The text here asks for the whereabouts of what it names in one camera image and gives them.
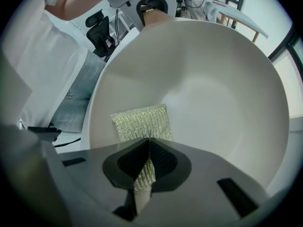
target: metallic scrubber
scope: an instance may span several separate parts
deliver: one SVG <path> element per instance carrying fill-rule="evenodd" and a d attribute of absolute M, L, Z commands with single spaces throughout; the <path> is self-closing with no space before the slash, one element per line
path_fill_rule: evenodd
<path fill-rule="evenodd" d="M 165 104 L 116 113 L 111 118 L 121 142 L 138 138 L 173 140 Z M 135 180 L 135 195 L 150 191 L 155 181 L 155 169 L 149 157 Z"/>

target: black office chair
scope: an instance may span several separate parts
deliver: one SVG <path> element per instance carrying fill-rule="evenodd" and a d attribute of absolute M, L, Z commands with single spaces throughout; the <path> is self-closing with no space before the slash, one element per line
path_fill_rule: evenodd
<path fill-rule="evenodd" d="M 109 34 L 109 19 L 104 17 L 102 10 L 88 17 L 85 21 L 86 27 L 92 27 L 86 37 L 94 44 L 94 53 L 99 57 L 108 59 L 116 48 L 113 37 Z"/>

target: black cable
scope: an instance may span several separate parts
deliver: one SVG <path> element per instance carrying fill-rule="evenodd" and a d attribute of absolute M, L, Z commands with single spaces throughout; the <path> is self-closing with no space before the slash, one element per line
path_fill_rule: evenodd
<path fill-rule="evenodd" d="M 60 145 L 56 145 L 55 148 L 57 148 L 57 147 L 62 147 L 62 146 L 67 146 L 67 145 L 72 144 L 72 143 L 75 143 L 75 142 L 77 142 L 77 141 L 79 141 L 79 140 L 81 140 L 81 138 L 79 138 L 79 139 L 77 139 L 77 140 L 74 140 L 73 142 L 69 142 L 69 143 L 65 143 L 65 144 L 60 144 Z"/>
<path fill-rule="evenodd" d="M 115 17 L 115 28 L 116 28 L 116 36 L 117 36 L 117 46 L 120 44 L 120 36 L 119 36 L 119 27 L 118 27 L 118 12 L 119 10 L 116 10 L 116 17 Z"/>
<path fill-rule="evenodd" d="M 205 0 L 203 0 L 203 2 L 201 3 L 201 5 L 200 5 L 200 6 L 198 6 L 198 7 L 192 7 L 192 6 L 188 5 L 188 4 L 187 4 L 187 6 L 189 6 L 189 7 L 190 7 L 190 8 L 192 8 L 192 9 L 198 9 L 198 8 L 202 7 L 202 5 L 203 5 L 204 1 L 205 1 Z"/>
<path fill-rule="evenodd" d="M 119 34 L 119 10 L 117 12 L 117 30 L 118 30 L 118 38 L 119 38 L 119 43 L 120 43 L 120 34 Z"/>

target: white table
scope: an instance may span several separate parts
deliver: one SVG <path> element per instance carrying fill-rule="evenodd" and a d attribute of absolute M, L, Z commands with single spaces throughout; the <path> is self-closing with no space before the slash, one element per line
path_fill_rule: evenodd
<path fill-rule="evenodd" d="M 228 18 L 228 22 L 230 19 L 232 19 L 252 29 L 256 32 L 252 40 L 253 43 L 255 43 L 259 34 L 262 34 L 265 38 L 268 39 L 268 35 L 265 33 L 265 31 L 261 29 L 250 17 L 228 4 L 208 0 L 205 1 L 204 12 L 207 14 L 207 17 L 211 22 L 215 23 L 217 14 L 220 13 L 222 15 L 220 24 L 223 24 L 225 18 Z"/>

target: white bowl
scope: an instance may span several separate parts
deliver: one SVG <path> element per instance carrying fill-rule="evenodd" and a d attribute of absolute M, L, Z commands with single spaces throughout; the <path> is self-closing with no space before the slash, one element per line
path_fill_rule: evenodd
<path fill-rule="evenodd" d="M 285 91 L 268 58 L 235 30 L 172 21 L 141 33 L 92 98 L 91 148 L 119 142 L 111 114 L 166 103 L 174 141 L 211 151 L 267 187 L 285 153 Z"/>

